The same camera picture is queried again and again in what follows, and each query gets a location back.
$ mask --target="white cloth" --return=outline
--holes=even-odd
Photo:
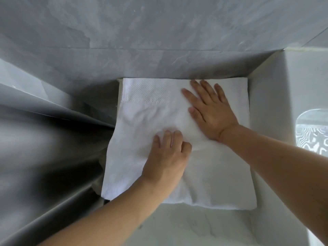
[[[219,83],[240,124],[249,127],[247,78]],[[190,117],[181,89],[189,80],[123,79],[117,123],[108,150],[102,197],[112,200],[141,175],[152,138],[179,129],[193,150],[181,181],[164,203],[187,203],[214,209],[251,210],[256,196],[249,166],[231,149],[207,139]]]

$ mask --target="gray tile wall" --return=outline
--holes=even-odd
[[[327,11],[328,0],[1,0],[0,57],[112,112],[111,80],[245,76],[324,31]]]

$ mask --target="white towel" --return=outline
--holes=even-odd
[[[247,78],[208,80],[222,86],[240,124],[249,127]],[[153,136],[167,129],[183,133],[193,146],[181,181],[164,203],[251,210],[256,196],[250,167],[231,149],[207,139],[188,113],[181,94],[189,80],[129,79],[121,83],[117,123],[108,150],[102,197],[112,200],[141,175]]]

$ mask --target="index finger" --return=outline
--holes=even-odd
[[[182,89],[181,91],[185,98],[192,104],[192,106],[201,112],[205,104],[187,89]]]

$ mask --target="skin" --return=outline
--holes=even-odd
[[[259,135],[238,124],[222,88],[191,81],[188,109],[211,140],[230,147],[268,183],[285,205],[328,245],[328,159]],[[180,131],[154,137],[141,177],[123,194],[41,245],[121,245],[177,186],[191,153]]]

